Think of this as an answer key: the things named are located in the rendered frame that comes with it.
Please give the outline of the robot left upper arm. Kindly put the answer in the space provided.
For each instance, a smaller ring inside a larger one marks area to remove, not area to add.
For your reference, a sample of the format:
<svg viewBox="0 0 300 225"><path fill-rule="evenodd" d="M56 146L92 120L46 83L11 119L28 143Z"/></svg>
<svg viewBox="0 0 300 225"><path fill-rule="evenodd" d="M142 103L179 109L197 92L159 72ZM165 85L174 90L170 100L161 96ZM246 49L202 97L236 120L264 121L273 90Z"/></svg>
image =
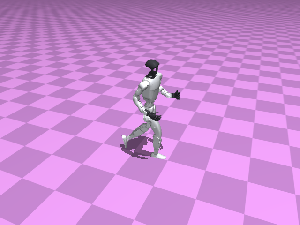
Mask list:
<svg viewBox="0 0 300 225"><path fill-rule="evenodd" d="M157 72L157 74L160 76L160 84L161 84L162 74L159 73L159 72ZM160 92L162 89L163 89L162 86L159 86L159 91L158 92Z"/></svg>

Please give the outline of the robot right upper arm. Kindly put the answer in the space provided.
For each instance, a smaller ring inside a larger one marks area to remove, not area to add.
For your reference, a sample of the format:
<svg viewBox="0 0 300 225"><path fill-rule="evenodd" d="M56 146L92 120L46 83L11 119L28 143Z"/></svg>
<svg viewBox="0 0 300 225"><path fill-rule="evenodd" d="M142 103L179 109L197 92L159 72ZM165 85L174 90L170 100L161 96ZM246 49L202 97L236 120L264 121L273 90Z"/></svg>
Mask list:
<svg viewBox="0 0 300 225"><path fill-rule="evenodd" d="M136 97L137 100L139 101L140 100L140 95L143 93L144 90L147 89L148 85L149 85L149 83L146 80L141 82L138 85L138 88L137 88L136 92L134 93L133 97Z"/></svg>

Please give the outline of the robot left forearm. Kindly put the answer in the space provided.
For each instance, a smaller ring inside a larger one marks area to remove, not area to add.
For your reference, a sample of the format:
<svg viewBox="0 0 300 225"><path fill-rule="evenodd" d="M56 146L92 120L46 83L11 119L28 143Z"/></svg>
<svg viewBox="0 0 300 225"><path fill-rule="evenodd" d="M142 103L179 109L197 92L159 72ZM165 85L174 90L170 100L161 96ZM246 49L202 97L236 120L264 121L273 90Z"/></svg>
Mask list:
<svg viewBox="0 0 300 225"><path fill-rule="evenodd" d="M166 91L164 88L161 90L161 94L166 96L167 98L172 98L173 94L168 93L168 91Z"/></svg>

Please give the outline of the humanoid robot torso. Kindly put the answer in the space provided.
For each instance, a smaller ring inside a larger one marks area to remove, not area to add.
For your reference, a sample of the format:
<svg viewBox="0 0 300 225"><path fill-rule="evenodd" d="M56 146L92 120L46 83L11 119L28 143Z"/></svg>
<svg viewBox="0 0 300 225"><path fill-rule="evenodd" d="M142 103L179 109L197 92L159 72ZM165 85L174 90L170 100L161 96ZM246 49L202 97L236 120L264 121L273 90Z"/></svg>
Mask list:
<svg viewBox="0 0 300 225"><path fill-rule="evenodd" d="M146 90L143 91L142 97L146 101L144 107L145 109L149 110L150 112L154 111L154 102L158 97L158 91L160 86L160 76L158 74L155 75L156 77L154 79L151 79L149 76L146 78L146 76L143 78L143 81L147 81L149 83Z"/></svg>

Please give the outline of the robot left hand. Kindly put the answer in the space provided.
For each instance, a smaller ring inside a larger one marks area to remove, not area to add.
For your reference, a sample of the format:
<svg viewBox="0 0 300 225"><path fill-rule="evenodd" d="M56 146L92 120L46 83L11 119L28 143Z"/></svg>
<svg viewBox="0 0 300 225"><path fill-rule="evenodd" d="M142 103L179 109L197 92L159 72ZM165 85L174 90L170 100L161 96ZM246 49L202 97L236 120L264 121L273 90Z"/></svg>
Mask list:
<svg viewBox="0 0 300 225"><path fill-rule="evenodd" d="M180 92L178 90L175 93L172 93L172 98L176 98L177 100L180 99Z"/></svg>

